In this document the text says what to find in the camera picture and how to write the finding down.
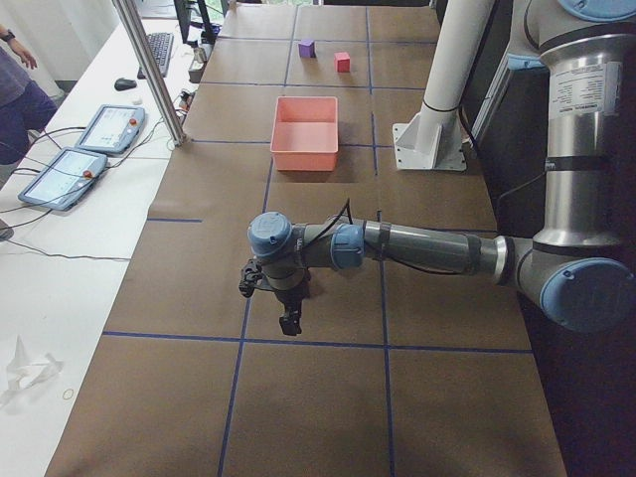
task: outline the blue joint cap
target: blue joint cap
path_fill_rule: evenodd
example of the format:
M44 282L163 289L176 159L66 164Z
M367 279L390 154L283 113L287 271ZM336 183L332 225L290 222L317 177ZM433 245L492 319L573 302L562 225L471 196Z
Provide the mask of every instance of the blue joint cap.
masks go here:
M558 0L563 9L589 22L618 22L636 15L636 0Z
M365 235L360 226L341 224L331 237L331 261L337 268L360 266L365 257Z
M609 258L568 263L551 276L541 291L548 317L578 332L609 328L627 318L636 305L636 277Z
M279 212L259 215L247 229L251 251L258 258L265 258L283 249L291 237L291 222Z
M527 55L508 54L508 70L535 70L537 68L545 68L539 57L531 57Z

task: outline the purple cube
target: purple cube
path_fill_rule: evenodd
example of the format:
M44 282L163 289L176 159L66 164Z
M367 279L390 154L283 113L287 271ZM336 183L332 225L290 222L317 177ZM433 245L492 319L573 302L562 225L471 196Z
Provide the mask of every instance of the purple cube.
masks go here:
M298 43L300 58L316 58L316 47L313 40L301 40Z

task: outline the person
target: person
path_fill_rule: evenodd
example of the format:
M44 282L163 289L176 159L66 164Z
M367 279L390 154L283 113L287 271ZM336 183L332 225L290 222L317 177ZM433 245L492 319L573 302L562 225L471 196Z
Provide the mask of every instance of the person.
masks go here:
M31 52L2 24L0 39L26 68L38 67ZM38 84L0 48L0 188L29 149L28 131L44 129L56 110L55 103Z

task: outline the dark pants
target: dark pants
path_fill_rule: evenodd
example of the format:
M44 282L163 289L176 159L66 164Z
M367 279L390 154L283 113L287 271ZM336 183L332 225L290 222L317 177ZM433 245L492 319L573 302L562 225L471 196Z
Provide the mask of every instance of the dark pants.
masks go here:
M35 81L15 101L0 106L0 164L22 159L29 150L27 131L41 131L57 109Z

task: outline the label sticker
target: label sticker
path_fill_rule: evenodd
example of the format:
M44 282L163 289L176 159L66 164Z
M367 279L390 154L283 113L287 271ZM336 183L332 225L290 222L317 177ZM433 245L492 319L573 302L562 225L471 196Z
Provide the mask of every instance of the label sticker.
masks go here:
M617 115L622 64L591 65L550 76L549 119L602 112Z

